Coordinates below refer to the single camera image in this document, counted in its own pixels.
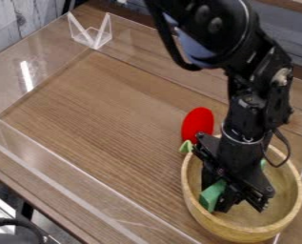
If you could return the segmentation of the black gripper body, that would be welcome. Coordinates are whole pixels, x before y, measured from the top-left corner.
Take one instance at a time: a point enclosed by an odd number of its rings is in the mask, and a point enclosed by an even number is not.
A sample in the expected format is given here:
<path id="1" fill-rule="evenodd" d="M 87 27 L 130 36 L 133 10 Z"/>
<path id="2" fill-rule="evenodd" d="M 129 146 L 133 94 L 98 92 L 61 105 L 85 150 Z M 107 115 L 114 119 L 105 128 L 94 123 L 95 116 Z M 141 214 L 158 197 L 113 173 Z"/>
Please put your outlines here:
<path id="1" fill-rule="evenodd" d="M 199 132 L 198 143 L 193 146 L 193 153 L 202 162 L 209 160 L 237 179 L 243 178 L 255 183 L 257 189 L 270 200 L 275 189 L 263 173 L 262 161 L 266 158 L 267 146 L 273 133 L 266 133 L 253 141 L 230 137 L 226 133 L 221 138 Z"/>

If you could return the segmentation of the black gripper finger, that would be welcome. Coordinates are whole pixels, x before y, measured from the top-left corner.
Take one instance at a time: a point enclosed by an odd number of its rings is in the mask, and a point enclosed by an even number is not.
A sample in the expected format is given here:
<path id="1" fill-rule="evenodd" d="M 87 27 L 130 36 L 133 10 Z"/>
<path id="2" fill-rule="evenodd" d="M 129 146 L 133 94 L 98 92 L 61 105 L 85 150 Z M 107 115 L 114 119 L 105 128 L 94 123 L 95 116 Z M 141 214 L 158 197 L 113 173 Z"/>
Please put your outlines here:
<path id="1" fill-rule="evenodd" d="M 254 188 L 246 187 L 243 189 L 243 198 L 253 208 L 261 213 L 269 204 L 267 197 Z"/>
<path id="2" fill-rule="evenodd" d="M 201 205 L 210 212 L 227 213 L 243 200 L 238 180 L 221 168 L 202 168 Z"/>

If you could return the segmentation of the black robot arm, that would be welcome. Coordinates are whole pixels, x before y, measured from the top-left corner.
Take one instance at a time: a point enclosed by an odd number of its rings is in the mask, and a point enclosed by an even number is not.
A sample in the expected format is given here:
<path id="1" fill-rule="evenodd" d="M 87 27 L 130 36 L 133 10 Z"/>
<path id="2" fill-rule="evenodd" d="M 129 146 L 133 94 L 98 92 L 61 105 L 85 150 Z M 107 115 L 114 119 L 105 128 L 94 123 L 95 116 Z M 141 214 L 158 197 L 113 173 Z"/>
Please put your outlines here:
<path id="1" fill-rule="evenodd" d="M 221 69 L 229 77 L 229 111 L 221 136 L 193 135 L 203 162 L 199 201 L 211 212 L 241 202 L 262 211 L 275 195 L 262 164 L 273 137 L 283 138 L 293 62 L 261 28 L 247 0 L 145 0 L 163 45 L 189 71 Z"/>

